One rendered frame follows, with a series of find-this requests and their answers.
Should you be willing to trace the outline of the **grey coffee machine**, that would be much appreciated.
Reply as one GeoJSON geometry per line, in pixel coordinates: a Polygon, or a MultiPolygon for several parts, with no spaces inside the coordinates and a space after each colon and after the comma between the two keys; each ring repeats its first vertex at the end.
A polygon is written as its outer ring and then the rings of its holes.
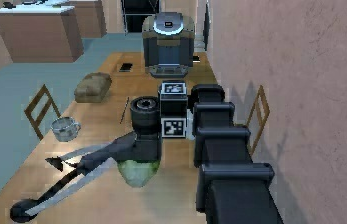
{"type": "Polygon", "coordinates": [[[179,12],[148,16],[142,24],[145,70],[156,78],[183,78],[193,66],[195,23],[179,12]]]}

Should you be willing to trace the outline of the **dark shelf unit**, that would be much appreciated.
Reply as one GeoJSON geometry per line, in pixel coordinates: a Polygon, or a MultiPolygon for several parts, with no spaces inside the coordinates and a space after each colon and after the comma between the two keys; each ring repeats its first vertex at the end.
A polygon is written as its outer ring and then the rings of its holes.
{"type": "Polygon", "coordinates": [[[144,20],[160,11],[160,0],[121,0],[126,33],[140,33],[144,20]]]}

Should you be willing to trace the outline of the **brown bread loaf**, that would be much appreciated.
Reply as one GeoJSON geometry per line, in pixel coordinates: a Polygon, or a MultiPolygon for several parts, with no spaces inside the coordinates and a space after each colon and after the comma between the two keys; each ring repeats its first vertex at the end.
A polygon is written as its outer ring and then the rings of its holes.
{"type": "Polygon", "coordinates": [[[111,86],[108,73],[94,72],[87,74],[77,85],[74,96],[77,103],[100,103],[111,86]]]}

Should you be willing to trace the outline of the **thin dark pencil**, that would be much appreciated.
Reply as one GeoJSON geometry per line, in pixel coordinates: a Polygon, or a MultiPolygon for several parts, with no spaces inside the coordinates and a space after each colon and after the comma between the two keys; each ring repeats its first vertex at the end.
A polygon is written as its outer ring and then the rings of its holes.
{"type": "Polygon", "coordinates": [[[122,114],[121,114],[121,118],[120,118],[119,124],[122,124],[122,123],[123,123],[123,120],[124,120],[125,113],[126,113],[126,110],[127,110],[127,107],[128,107],[129,102],[130,102],[130,97],[128,96],[127,99],[126,99],[126,102],[125,102],[125,105],[124,105],[122,114]]]}

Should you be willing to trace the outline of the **brown white-topped kitchen counter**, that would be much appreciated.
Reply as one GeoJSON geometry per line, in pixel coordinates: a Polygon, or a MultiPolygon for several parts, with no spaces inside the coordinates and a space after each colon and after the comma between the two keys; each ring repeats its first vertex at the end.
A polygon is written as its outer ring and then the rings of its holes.
{"type": "Polygon", "coordinates": [[[72,63],[84,53],[73,6],[0,8],[0,36],[14,63],[72,63]]]}

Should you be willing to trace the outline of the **wooden table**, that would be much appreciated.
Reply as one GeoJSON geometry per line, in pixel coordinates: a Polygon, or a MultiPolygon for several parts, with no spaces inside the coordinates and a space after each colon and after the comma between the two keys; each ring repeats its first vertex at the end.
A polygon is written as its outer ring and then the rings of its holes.
{"type": "MultiPolygon", "coordinates": [[[[112,78],[102,103],[72,102],[64,112],[82,124],[74,140],[62,143],[46,134],[18,171],[0,191],[0,224],[16,224],[11,206],[23,198],[37,198],[71,171],[62,172],[46,162],[76,149],[111,141],[131,130],[130,102],[119,124],[127,97],[154,95],[161,81],[144,72],[141,52],[111,54],[99,68],[112,78]],[[120,72],[132,63],[130,72],[120,72]]],[[[206,224],[195,210],[197,170],[193,167],[194,143],[187,139],[166,139],[157,174],[142,188],[132,188],[115,165],[75,194],[50,207],[28,224],[206,224]]]]}

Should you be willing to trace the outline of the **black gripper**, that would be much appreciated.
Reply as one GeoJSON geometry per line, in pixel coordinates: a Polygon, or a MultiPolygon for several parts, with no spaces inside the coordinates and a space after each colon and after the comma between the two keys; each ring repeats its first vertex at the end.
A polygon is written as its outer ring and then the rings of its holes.
{"type": "Polygon", "coordinates": [[[131,159],[133,148],[133,160],[147,163],[159,161],[161,121],[158,98],[141,96],[132,100],[130,114],[134,132],[106,144],[91,145],[62,156],[46,158],[46,161],[59,171],[66,163],[78,172],[91,172],[110,158],[116,162],[131,159]]]}

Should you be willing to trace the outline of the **wooden chair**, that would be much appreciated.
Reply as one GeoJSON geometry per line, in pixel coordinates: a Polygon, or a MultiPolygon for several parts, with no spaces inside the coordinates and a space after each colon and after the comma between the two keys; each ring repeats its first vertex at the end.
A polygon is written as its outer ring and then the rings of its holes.
{"type": "Polygon", "coordinates": [[[249,115],[248,115],[248,118],[246,121],[247,127],[250,127],[251,121],[253,119],[253,115],[256,115],[256,117],[257,117],[259,128],[258,128],[256,137],[248,146],[250,155],[254,154],[256,147],[257,147],[257,145],[261,139],[266,122],[267,122],[269,115],[270,115],[269,104],[267,102],[265,90],[264,90],[264,87],[262,85],[259,86],[259,88],[257,90],[257,94],[254,98],[252,107],[250,109],[250,112],[249,112],[249,115]]]}
{"type": "Polygon", "coordinates": [[[40,130],[41,122],[50,109],[53,109],[57,118],[61,116],[58,106],[56,105],[49,89],[45,84],[43,84],[24,109],[24,114],[39,140],[44,138],[44,135],[40,130]]]}

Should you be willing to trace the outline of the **green lettuce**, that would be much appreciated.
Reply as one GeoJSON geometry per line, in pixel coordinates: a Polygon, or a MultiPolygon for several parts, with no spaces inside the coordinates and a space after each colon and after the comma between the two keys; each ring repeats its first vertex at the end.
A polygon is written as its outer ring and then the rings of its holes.
{"type": "Polygon", "coordinates": [[[133,188],[142,188],[157,173],[159,161],[141,163],[127,160],[117,164],[117,168],[125,182],[133,188]]]}

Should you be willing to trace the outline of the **brown cupboard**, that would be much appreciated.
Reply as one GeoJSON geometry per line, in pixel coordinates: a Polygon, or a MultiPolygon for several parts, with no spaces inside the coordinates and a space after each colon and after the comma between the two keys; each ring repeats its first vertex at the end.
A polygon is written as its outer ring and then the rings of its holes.
{"type": "Polygon", "coordinates": [[[106,34],[106,23],[101,0],[69,0],[82,38],[101,38],[106,34]]]}

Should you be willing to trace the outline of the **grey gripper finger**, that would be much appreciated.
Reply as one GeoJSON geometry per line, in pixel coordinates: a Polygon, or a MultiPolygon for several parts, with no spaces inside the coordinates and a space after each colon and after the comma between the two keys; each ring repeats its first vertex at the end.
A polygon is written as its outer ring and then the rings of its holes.
{"type": "Polygon", "coordinates": [[[101,176],[114,163],[115,160],[111,157],[81,160],[75,169],[56,182],[38,199],[23,199],[15,203],[10,209],[10,219],[16,223],[31,221],[40,212],[56,205],[101,176]]]}

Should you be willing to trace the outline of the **metal cup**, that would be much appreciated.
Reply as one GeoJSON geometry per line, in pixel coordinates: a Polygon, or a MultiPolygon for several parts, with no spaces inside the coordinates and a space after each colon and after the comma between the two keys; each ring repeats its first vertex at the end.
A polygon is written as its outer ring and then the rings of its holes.
{"type": "Polygon", "coordinates": [[[78,136],[81,124],[73,117],[60,117],[52,122],[51,130],[59,142],[69,142],[78,136]]]}

